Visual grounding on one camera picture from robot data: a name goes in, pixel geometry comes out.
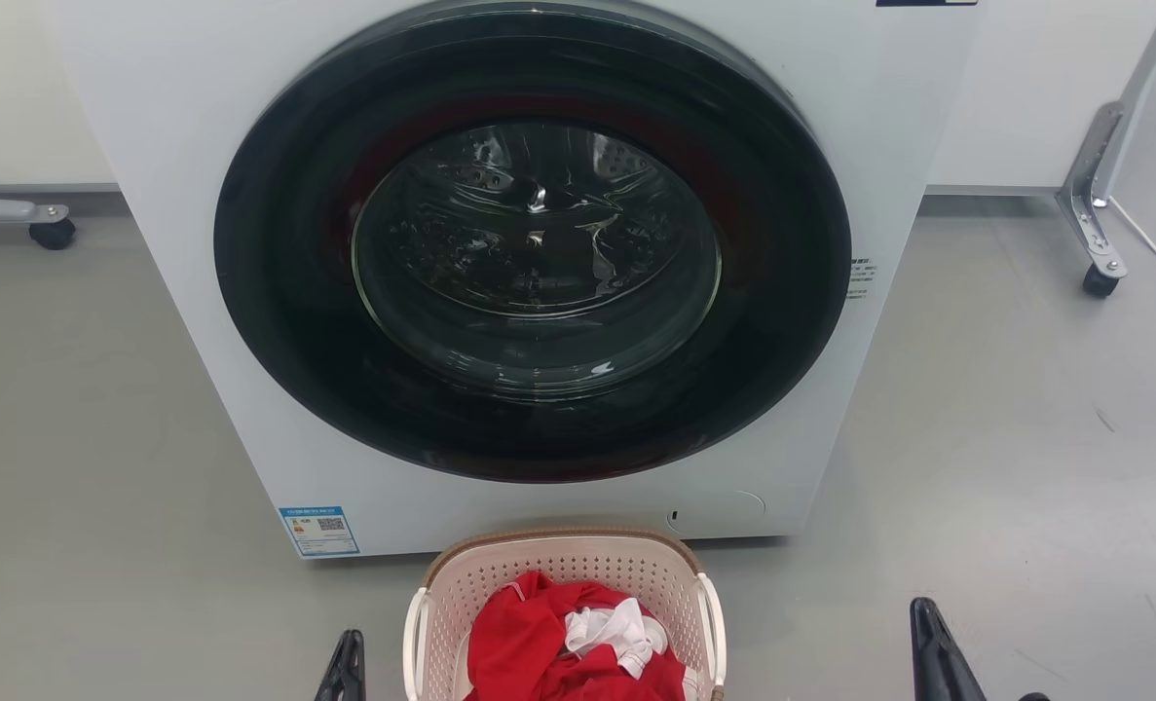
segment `gray floor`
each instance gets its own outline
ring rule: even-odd
[[[1156,102],[1120,199],[1156,236]],[[0,230],[0,698],[402,698],[428,562],[297,560],[132,221]],[[703,546],[729,698],[912,696],[942,603],[988,698],[1156,700],[1156,259],[1104,302],[1039,200],[926,200],[803,537]]]

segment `laundry basket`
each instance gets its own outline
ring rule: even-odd
[[[405,619],[409,701],[461,701],[469,630],[483,604],[528,569],[551,581],[596,581],[635,596],[698,672],[698,699],[725,696],[725,619],[698,560],[676,538],[649,530],[575,527],[469,538],[430,565]]]

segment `white washing machine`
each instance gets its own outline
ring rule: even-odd
[[[980,8],[49,15],[280,538],[338,558],[799,532]]]

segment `black door rim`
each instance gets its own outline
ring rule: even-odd
[[[786,396],[844,304],[844,200],[788,98],[746,58],[665,20],[449,6],[369,28],[298,76],[244,139],[215,221],[223,298],[275,382],[383,452],[504,482],[649,470]],[[455,386],[386,339],[356,293],[348,213],[418,146],[501,120],[625,139],[674,169],[719,230],[725,271],[707,318],[606,393],[532,404]]]

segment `power cord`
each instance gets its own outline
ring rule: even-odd
[[[1119,204],[1119,200],[1116,200],[1113,199],[1113,197],[1111,197],[1110,204],[1116,206],[1116,209],[1119,209],[1119,213],[1121,214],[1124,221],[1127,222],[1127,226],[1131,227],[1131,230],[1134,230],[1135,235],[1140,236],[1143,243],[1148,245],[1150,251],[1156,253],[1156,243],[1153,243],[1153,239],[1148,236],[1148,234],[1144,234],[1144,230],[1142,230],[1142,228],[1140,228],[1140,226],[1135,223],[1135,219],[1131,217],[1131,214],[1127,213],[1127,209],[1122,208],[1122,205]]]

